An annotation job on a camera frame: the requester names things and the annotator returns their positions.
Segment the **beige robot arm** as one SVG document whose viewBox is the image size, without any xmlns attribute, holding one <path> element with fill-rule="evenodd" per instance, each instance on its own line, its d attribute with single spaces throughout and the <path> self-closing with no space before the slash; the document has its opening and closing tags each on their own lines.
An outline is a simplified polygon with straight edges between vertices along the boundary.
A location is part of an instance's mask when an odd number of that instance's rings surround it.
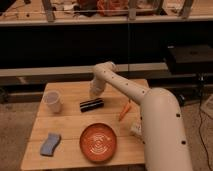
<svg viewBox="0 0 213 171">
<path fill-rule="evenodd" d="M 96 64 L 92 71 L 91 98 L 110 84 L 139 105 L 147 171 L 193 171 L 181 109 L 169 90 L 120 76 L 111 61 Z"/>
</svg>

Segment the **beige rounded end effector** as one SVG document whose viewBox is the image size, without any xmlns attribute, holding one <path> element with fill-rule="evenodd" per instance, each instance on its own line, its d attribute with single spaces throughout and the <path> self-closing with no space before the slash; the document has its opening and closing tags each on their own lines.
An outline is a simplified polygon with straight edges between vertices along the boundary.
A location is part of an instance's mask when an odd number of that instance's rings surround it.
<svg viewBox="0 0 213 171">
<path fill-rule="evenodd" d="M 106 82 L 98 78 L 94 78 L 90 84 L 89 95 L 91 99 L 98 98 L 105 90 Z"/>
</svg>

